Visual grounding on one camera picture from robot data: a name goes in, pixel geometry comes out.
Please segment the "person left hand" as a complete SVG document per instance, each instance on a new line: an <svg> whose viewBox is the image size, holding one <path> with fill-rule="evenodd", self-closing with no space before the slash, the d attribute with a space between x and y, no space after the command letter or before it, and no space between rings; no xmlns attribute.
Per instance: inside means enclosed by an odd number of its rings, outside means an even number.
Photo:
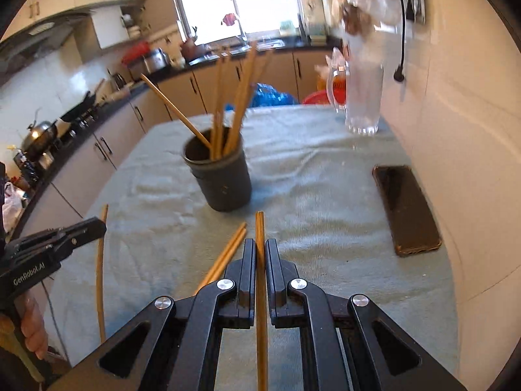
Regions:
<svg viewBox="0 0 521 391"><path fill-rule="evenodd" d="M30 291L23 296L23 308L21 331L25 337L26 348L39 360L43 360L48 353L48 334L39 305Z"/></svg>

